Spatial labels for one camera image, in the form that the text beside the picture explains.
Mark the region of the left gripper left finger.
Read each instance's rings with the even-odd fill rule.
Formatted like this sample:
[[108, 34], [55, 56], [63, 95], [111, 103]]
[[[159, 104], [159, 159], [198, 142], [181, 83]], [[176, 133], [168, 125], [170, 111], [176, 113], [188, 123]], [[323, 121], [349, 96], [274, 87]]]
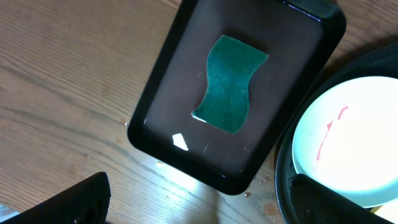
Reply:
[[50, 199], [4, 220], [5, 224], [106, 224], [111, 189], [98, 172]]

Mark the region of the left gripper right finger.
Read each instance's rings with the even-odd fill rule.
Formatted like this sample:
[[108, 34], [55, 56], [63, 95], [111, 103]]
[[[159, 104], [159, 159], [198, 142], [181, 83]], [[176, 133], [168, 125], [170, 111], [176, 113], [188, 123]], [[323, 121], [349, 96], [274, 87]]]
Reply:
[[293, 178], [290, 197], [304, 224], [392, 224], [304, 174]]

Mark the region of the light blue plate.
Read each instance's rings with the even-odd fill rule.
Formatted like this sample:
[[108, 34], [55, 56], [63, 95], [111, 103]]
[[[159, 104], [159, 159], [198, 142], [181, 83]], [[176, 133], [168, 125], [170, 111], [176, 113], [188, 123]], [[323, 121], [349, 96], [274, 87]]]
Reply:
[[315, 99], [292, 140], [304, 174], [350, 201], [376, 207], [397, 198], [397, 79], [362, 77]]

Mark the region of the yellow plate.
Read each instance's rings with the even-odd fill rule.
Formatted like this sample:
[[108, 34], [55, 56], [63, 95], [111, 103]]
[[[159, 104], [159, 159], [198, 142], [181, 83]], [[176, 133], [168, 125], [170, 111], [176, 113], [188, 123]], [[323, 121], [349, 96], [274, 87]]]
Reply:
[[398, 223], [398, 199], [392, 200], [384, 205], [374, 207], [371, 212], [392, 223]]

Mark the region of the green sponge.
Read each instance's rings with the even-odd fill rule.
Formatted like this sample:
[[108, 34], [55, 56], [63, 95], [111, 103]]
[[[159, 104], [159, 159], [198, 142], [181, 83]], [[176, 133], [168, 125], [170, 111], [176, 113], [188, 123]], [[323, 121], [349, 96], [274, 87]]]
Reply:
[[249, 113], [249, 84], [269, 55], [221, 35], [206, 60], [207, 87], [192, 116], [227, 133], [237, 133]]

